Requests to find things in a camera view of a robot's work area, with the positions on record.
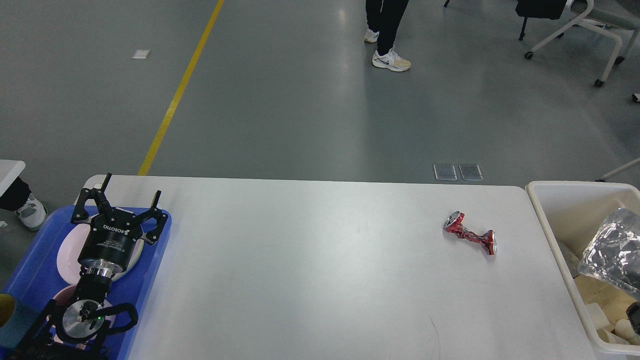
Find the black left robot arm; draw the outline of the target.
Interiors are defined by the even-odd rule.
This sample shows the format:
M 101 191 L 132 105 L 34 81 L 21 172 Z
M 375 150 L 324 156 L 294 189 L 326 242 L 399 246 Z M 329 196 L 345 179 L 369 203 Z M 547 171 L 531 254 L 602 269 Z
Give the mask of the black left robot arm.
M 7 360 L 123 360 L 169 241 L 171 216 L 151 205 L 111 205 L 84 187 L 53 212 L 3 292 L 18 305 L 17 326 L 1 330 Z

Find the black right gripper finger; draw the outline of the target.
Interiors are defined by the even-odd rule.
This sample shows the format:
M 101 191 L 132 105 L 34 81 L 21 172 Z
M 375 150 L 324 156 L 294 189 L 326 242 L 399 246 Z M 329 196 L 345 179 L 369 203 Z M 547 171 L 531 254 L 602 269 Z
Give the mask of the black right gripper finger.
M 626 309 L 626 315 L 633 332 L 640 335 L 640 302 L 634 301 L 631 303 Z

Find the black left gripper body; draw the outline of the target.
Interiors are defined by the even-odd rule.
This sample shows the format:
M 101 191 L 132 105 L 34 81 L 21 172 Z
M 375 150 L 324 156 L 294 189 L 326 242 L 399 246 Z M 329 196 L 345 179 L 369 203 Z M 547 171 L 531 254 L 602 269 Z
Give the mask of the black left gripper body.
M 94 215 L 89 224 L 89 234 L 77 258 L 82 268 L 91 267 L 111 271 L 114 276 L 126 271 L 136 241 L 142 235 L 139 224 L 128 228 L 137 215 L 134 212 L 117 212 L 115 224 L 108 223 L 105 214 Z

